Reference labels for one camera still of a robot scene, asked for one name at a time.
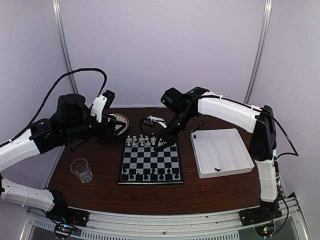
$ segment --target clear plastic cup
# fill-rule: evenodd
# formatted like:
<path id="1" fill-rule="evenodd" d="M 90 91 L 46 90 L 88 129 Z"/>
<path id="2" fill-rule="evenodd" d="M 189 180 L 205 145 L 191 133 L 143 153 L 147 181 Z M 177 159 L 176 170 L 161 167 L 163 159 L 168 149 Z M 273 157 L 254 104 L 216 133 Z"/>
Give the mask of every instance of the clear plastic cup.
<path id="1" fill-rule="evenodd" d="M 89 163 L 84 158 L 74 160 L 70 170 L 83 184 L 89 183 L 93 178 Z"/>

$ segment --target white wall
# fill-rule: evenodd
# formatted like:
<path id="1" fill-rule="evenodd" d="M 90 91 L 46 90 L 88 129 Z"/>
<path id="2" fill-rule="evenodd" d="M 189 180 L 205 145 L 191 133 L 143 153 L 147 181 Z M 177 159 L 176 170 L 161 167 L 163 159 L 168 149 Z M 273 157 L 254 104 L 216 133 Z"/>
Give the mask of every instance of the white wall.
<path id="1" fill-rule="evenodd" d="M 0 142 L 4 142 L 27 125 L 51 85 L 66 71 L 51 0 L 1 0 L 0 56 Z M 40 117 L 50 117 L 58 96 L 70 91 L 67 79 L 60 82 Z M 43 188 L 56 154 L 53 150 L 26 159 L 2 175 L 29 187 Z M 0 203 L 1 239 L 18 239 L 25 211 Z"/>
<path id="2" fill-rule="evenodd" d="M 259 42 L 261 0 L 61 1 L 74 69 L 107 72 L 113 106 L 162 106 L 166 89 L 200 86 L 243 101 Z M 76 75 L 92 101 L 101 77 Z"/>
<path id="3" fill-rule="evenodd" d="M 320 1 L 273 1 L 251 104 L 273 107 L 300 157 L 279 159 L 286 192 L 296 193 L 312 239 L 320 226 Z M 278 130 L 278 153 L 290 151 Z"/>

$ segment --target white tray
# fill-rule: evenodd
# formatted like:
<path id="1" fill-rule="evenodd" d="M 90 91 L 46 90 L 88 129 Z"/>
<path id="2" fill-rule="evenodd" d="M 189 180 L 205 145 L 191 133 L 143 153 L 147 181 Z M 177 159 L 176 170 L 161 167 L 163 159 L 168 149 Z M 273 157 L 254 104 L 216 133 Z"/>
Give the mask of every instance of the white tray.
<path id="1" fill-rule="evenodd" d="M 249 173 L 255 166 L 235 128 L 193 132 L 191 143 L 201 179 Z"/>

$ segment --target brown tabletop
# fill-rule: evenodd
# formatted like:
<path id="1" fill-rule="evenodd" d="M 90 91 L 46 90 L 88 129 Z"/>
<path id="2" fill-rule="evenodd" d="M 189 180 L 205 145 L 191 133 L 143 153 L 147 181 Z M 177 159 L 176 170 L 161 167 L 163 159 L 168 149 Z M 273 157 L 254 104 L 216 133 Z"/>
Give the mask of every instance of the brown tabletop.
<path id="1" fill-rule="evenodd" d="M 140 135 L 139 120 L 149 115 L 169 120 L 172 113 L 166 108 L 119 108 L 114 113 L 130 120 L 128 131 L 112 143 L 96 138 L 71 152 L 65 148 L 49 184 L 60 190 L 69 206 L 119 214 L 176 215 L 214 213 L 259 205 L 260 184 L 255 167 L 250 173 L 200 179 L 190 131 L 199 126 L 206 129 L 237 128 L 248 147 L 251 134 L 220 119 L 201 116 L 192 120 L 179 135 L 184 184 L 179 185 L 118 185 L 121 156 L 127 135 Z M 73 160 L 85 158 L 93 173 L 87 184 L 81 183 L 70 171 Z"/>

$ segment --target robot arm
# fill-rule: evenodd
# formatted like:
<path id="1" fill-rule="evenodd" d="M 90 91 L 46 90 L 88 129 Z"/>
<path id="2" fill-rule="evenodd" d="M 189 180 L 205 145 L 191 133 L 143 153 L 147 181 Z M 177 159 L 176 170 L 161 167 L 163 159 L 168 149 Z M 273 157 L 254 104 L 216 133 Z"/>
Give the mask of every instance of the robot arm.
<path id="1" fill-rule="evenodd" d="M 154 148 L 156 152 L 173 145 L 189 121 L 199 114 L 222 119 L 252 133 L 248 151 L 258 168 L 261 186 L 260 205 L 267 208 L 265 214 L 270 219 L 270 212 L 277 211 L 279 182 L 276 127 L 272 108 L 267 105 L 261 108 L 236 102 L 201 87 L 195 87 L 184 94 L 175 88 L 170 88 L 165 91 L 161 102 L 175 115 L 166 128 L 155 134 L 157 139 L 162 138 L 165 142 L 160 146 L 156 142 Z"/>
<path id="2" fill-rule="evenodd" d="M 117 136 L 128 123 L 103 113 L 114 98 L 115 94 L 107 90 L 95 98 L 89 109 L 85 105 L 86 99 L 81 95 L 60 96 L 57 110 L 51 118 L 34 122 L 18 138 L 1 144 L 0 172 L 26 158 L 67 146 L 74 141 L 87 141 L 91 137 L 107 141 Z M 72 216 L 78 226 L 85 226 L 87 221 L 84 219 L 88 219 L 88 212 L 69 208 L 61 192 L 26 187 L 3 178 L 1 174 L 0 201 L 44 210 L 47 216 L 58 222 Z"/>

